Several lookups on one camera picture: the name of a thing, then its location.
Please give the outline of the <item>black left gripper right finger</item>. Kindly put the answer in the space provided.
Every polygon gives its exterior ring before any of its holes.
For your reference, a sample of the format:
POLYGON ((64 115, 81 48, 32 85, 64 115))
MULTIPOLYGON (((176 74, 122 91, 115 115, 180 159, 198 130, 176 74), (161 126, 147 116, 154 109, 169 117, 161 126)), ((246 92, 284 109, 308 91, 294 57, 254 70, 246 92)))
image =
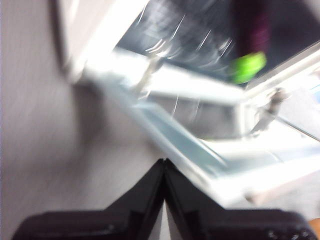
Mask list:
POLYGON ((184 240, 313 240, 300 214, 280 209, 226 209, 165 160, 165 201, 184 240))

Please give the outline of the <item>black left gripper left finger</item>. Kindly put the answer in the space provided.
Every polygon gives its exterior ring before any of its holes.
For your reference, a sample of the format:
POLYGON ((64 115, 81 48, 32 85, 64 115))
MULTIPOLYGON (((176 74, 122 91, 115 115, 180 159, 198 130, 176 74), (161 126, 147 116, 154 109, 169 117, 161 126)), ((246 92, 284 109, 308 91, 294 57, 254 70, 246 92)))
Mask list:
POLYGON ((49 211, 27 217, 14 240, 146 240, 163 205, 164 160, 100 210, 49 211))

